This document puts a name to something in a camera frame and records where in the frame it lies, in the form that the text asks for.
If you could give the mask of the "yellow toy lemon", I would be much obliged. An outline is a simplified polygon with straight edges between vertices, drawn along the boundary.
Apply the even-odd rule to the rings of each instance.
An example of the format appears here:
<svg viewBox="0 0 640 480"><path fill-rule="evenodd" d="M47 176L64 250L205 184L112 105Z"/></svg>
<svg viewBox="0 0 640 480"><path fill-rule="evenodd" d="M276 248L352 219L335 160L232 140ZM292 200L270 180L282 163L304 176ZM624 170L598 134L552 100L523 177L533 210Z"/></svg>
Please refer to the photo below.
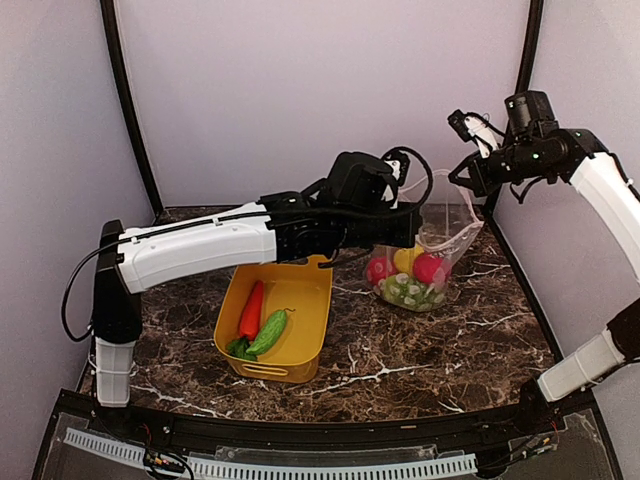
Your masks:
<svg viewBox="0 0 640 480"><path fill-rule="evenodd" d="M413 275L415 261L424 253L424 249L420 245L412 248L398 249L393 254L393 264L399 273Z"/></svg>

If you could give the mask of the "red toy apple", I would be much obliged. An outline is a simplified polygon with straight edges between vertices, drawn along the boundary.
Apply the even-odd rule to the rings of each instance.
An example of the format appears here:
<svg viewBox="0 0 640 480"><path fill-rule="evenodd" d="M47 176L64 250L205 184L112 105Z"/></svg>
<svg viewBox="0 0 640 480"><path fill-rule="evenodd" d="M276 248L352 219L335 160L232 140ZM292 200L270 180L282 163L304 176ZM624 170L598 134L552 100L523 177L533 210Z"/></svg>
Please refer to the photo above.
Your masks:
<svg viewBox="0 0 640 480"><path fill-rule="evenodd" d="M374 257L366 266L365 277L371 286L376 286L381 280L385 280L390 276L398 273L393 261L386 257Z"/></svg>

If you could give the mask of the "red toy tomato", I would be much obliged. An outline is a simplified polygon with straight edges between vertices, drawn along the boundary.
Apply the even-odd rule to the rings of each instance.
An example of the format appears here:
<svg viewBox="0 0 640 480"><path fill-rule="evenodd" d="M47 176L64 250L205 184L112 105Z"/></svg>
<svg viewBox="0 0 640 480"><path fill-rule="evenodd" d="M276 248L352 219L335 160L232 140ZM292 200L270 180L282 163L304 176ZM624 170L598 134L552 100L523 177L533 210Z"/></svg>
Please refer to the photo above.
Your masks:
<svg viewBox="0 0 640 480"><path fill-rule="evenodd" d="M451 263L444 257L422 253L413 263L413 276L426 285L444 285L451 272Z"/></svg>

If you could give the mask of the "clear zip top bag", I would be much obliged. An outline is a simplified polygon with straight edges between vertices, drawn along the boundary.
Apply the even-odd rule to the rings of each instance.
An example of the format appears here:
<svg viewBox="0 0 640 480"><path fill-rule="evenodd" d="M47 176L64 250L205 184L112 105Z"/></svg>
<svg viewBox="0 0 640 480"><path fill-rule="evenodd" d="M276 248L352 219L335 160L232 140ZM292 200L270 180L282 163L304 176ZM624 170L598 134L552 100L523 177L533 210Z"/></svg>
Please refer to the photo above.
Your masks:
<svg viewBox="0 0 640 480"><path fill-rule="evenodd" d="M465 188L451 184L448 180L448 174L449 172L445 169L438 169L433 173L434 188L429 199L420 209L423 223L412 246L420 245L424 249L424 253L444 257L451 263L450 276L445 283L444 302L454 265L470 248L484 226L484 221L475 211L470 192ZM403 248L377 246L367 264L372 258L380 256L386 256L393 261L393 254L398 249ZM366 282L373 293L384 300L378 285L371 286L367 280Z"/></svg>

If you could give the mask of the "green toy grapes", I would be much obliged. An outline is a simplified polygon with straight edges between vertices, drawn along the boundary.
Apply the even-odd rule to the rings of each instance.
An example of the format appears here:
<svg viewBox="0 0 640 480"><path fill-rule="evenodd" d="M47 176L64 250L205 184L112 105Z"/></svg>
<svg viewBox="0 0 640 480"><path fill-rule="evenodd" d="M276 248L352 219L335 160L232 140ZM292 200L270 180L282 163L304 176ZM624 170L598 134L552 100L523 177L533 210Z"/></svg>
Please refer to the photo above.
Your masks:
<svg viewBox="0 0 640 480"><path fill-rule="evenodd" d="M399 273L381 279L378 288L385 301L416 312L430 311L444 302L446 284L425 284Z"/></svg>

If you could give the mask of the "green toy cucumber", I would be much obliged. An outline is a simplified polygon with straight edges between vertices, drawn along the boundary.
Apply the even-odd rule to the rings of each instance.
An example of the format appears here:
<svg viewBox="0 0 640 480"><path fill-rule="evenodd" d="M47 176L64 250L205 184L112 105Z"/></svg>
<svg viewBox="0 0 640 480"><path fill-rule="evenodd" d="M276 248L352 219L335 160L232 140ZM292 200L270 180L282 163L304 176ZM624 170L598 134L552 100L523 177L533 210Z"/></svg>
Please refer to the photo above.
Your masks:
<svg viewBox="0 0 640 480"><path fill-rule="evenodd" d="M290 313L294 313L294 310L286 308L274 311L259 331L255 340L246 349L245 353L255 356L267 353L283 334Z"/></svg>

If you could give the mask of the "orange toy carrot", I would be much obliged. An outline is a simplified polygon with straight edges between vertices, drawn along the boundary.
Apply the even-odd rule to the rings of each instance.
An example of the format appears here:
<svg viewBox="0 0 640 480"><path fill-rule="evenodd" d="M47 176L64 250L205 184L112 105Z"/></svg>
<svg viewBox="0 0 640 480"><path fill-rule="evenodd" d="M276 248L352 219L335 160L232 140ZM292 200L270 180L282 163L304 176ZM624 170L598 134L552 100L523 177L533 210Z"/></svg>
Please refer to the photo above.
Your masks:
<svg viewBox="0 0 640 480"><path fill-rule="evenodd" d="M238 335L253 341L260 331L262 306L264 299L264 283L256 281L242 310Z"/></svg>

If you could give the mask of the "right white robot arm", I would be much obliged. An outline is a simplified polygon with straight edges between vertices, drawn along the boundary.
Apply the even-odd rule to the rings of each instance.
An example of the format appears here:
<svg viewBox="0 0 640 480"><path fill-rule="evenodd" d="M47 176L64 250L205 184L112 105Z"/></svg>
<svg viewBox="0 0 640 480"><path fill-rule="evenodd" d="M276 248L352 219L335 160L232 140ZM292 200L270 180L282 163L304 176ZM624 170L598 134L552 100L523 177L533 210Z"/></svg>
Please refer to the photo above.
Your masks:
<svg viewBox="0 0 640 480"><path fill-rule="evenodd" d="M549 405L601 384L639 363L639 197L620 162L586 129L558 128L507 143L477 118L455 127L472 153L453 168L452 184L486 200L535 181L541 192L523 210L524 226L507 221L509 244L524 254L534 290L551 314L562 359L526 388L510 413L521 434L534 432ZM526 236L525 226L536 233Z"/></svg>

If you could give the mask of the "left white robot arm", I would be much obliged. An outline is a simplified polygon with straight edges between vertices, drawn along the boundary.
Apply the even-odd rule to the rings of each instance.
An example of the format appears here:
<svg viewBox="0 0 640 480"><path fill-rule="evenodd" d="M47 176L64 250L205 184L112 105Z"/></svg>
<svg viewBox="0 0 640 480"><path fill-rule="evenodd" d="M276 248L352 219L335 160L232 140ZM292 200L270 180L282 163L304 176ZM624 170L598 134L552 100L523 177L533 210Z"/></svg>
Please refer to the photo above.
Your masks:
<svg viewBox="0 0 640 480"><path fill-rule="evenodd" d="M366 200L323 204L298 192L261 197L216 214L160 227L106 223L95 260L88 334L95 341L96 400L120 436L141 427L130 406L134 347L142 333L141 293L179 278L240 265L283 263L312 255L331 267L345 248L407 247L420 225L417 203Z"/></svg>

